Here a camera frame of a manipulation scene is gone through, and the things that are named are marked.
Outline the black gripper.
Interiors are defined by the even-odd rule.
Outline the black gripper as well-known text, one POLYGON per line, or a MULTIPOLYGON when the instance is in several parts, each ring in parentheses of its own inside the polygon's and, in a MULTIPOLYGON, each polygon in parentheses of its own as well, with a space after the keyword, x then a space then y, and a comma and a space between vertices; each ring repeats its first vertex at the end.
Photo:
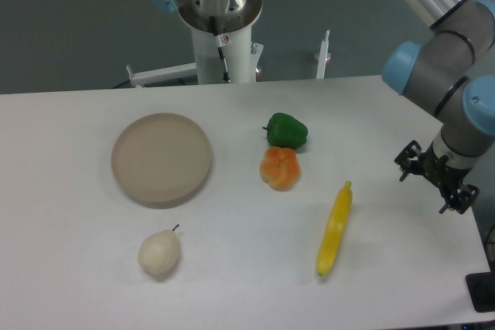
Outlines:
POLYGON ((401 172, 400 182, 409 175, 422 175, 439 189, 445 202, 439 210, 440 214, 446 210, 464 214, 480 194, 480 189, 474 185, 463 184, 470 168, 453 168, 447 165, 448 160, 447 155, 438 158, 432 149, 422 153, 420 144, 413 140, 399 152, 394 163, 401 172))

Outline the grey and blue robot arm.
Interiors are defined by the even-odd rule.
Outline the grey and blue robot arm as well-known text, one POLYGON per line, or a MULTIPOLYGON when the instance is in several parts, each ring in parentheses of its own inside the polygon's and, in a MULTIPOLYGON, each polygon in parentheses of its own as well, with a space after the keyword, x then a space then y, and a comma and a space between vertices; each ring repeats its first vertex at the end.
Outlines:
MULTIPOLYGON (((382 80, 442 123, 427 149, 408 144, 395 161, 403 175, 429 180, 445 208, 464 213, 479 190, 465 176, 494 142, 494 78, 466 71, 494 45, 489 0, 405 0, 432 30, 425 45, 401 44, 382 80)), ((153 0, 178 12, 193 36, 200 83, 253 83, 261 47, 251 41, 262 0, 153 0)))

